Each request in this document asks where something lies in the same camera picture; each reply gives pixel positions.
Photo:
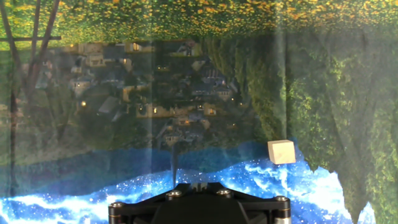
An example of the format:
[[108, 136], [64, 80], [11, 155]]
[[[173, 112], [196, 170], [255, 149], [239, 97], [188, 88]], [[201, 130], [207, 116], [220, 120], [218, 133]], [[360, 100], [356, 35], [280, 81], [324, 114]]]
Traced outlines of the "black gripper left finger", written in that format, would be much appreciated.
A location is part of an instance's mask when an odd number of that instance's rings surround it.
[[174, 189], [138, 203], [113, 202], [108, 205], [109, 224], [152, 223], [165, 202], [198, 192], [199, 183], [178, 184]]

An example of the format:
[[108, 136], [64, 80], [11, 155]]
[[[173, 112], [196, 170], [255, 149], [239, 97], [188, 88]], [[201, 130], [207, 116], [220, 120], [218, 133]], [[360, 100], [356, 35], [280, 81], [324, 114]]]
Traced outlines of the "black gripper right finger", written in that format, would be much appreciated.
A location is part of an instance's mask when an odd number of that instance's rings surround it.
[[198, 192], [231, 198], [240, 203], [250, 223], [291, 224], [291, 201], [288, 197], [277, 195], [260, 198], [229, 189], [219, 182], [199, 183]]

